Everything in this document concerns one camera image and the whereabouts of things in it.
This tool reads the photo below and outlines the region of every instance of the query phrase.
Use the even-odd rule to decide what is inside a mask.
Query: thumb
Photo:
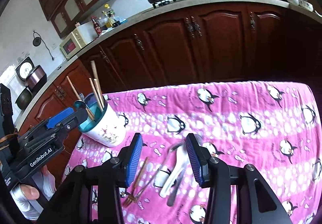
[[[25,184],[21,184],[20,188],[23,194],[25,195],[26,199],[35,200],[39,198],[39,191],[36,188]]]

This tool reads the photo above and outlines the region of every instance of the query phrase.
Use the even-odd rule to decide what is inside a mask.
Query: pink tablecloth
[[[254,164],[293,223],[309,223],[321,197],[321,122],[310,88],[288,82],[210,83],[109,94],[109,104],[126,124],[127,135],[107,148],[82,135],[65,174],[78,164],[93,167],[117,156],[135,132],[144,143],[139,166],[149,156],[140,186],[153,175],[173,143],[190,132],[229,165]],[[203,223],[209,189],[201,189],[188,165],[173,207],[159,191],[175,165],[175,153],[138,203],[123,209],[125,223]],[[236,223],[236,191],[231,191]],[[93,205],[97,218],[97,204]]]

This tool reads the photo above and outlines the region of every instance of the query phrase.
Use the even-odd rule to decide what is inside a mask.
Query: stove burner
[[[169,3],[173,3],[173,2],[175,2],[176,0],[163,0],[163,1],[160,1],[160,2],[156,2],[156,3],[153,3],[152,5],[153,5],[153,8],[155,9],[155,8],[159,8],[159,7],[162,7],[162,6],[164,6],[164,5],[167,5],[167,4],[169,4]]]

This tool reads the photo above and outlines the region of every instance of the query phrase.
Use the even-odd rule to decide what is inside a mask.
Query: white ceramic spoon
[[[165,198],[170,191],[170,188],[173,184],[173,182],[177,179],[179,176],[180,172],[183,171],[187,160],[189,159],[187,149],[186,149],[186,143],[184,145],[181,145],[179,148],[177,148],[177,162],[175,164],[175,167],[173,171],[171,172],[170,176],[166,180],[166,182],[163,185],[163,188],[160,190],[159,195],[162,198]]]

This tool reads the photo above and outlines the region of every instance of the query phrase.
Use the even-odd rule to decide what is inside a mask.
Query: white glove
[[[48,171],[47,166],[44,166],[39,174],[36,174],[37,176],[35,178],[33,176],[33,180],[44,196],[47,197],[47,199],[50,199],[56,191],[55,177]],[[39,198],[39,191],[37,188],[25,184],[17,184],[10,191],[10,194],[26,219],[38,219],[42,210],[35,209],[29,202],[30,200]]]

